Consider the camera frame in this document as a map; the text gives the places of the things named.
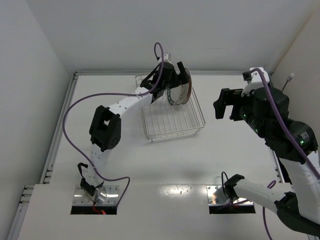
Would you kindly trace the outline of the orange sunburst plate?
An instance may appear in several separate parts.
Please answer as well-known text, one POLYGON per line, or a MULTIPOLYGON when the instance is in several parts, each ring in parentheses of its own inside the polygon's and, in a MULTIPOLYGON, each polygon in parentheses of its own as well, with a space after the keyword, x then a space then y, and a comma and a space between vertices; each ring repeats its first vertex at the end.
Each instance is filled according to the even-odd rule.
POLYGON ((188 80, 187 95, 186 95, 184 101, 182 102, 183 105, 188 103, 188 101, 190 99, 190 96, 191 96, 191 93, 192 93, 192 75, 191 75, 191 73, 190 73, 188 68, 185 68, 185 71, 186 71, 186 73, 187 73, 187 75, 189 77, 189 80, 188 80))

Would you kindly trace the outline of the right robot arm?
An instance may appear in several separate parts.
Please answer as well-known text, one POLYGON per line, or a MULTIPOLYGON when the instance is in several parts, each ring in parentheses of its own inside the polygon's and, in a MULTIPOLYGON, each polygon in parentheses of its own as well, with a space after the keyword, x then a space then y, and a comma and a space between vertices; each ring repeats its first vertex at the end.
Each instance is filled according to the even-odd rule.
POLYGON ((245 198, 274 212, 289 229, 320 236, 320 171, 319 165, 308 163, 302 153, 311 157, 318 143, 310 126, 290 119, 290 99, 276 88, 269 88, 275 109, 264 87, 242 96, 242 89, 223 88, 213 103, 215 117, 222 119, 227 106, 232 106, 230 119, 246 124, 278 156, 285 167, 293 191, 281 192, 253 183, 243 175, 230 177, 218 190, 221 201, 245 198), (294 144, 298 144, 302 153, 294 144))

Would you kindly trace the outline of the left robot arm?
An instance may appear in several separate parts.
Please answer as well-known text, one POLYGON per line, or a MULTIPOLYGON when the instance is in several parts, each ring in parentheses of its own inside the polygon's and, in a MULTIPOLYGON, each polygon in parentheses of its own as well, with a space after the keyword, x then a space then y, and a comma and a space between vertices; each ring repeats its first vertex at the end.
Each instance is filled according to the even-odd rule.
POLYGON ((177 63, 179 73, 169 61, 159 64, 137 89, 128 94, 121 101, 104 107, 98 106, 93 115, 89 128, 91 141, 91 154, 88 161, 96 174, 96 177, 103 178, 98 168, 103 166, 111 153, 121 140, 122 118, 131 112, 152 104, 164 95, 165 91, 172 89, 188 88, 191 86, 191 77, 187 69, 180 61, 177 63))

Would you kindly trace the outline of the green rimmed plate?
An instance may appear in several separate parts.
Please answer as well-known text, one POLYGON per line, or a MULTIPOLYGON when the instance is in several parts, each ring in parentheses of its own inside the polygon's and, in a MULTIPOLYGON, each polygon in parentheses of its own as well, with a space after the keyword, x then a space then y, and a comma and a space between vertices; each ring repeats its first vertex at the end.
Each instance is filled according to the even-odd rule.
POLYGON ((178 103, 178 100, 180 98, 180 92, 181 88, 179 86, 175 88, 169 88, 167 90, 167 100, 170 105, 174 106, 178 103))

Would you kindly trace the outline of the black rimmed white plate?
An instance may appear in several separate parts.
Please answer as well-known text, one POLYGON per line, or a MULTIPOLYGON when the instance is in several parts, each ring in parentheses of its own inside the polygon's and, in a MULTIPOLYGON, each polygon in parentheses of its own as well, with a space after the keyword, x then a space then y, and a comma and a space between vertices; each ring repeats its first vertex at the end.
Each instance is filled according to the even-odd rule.
POLYGON ((179 94, 178 100, 176 102, 176 105, 181 105, 184 102, 184 100, 186 99, 186 97, 188 95, 188 91, 189 91, 189 84, 188 83, 182 84, 180 86, 180 94, 179 94))

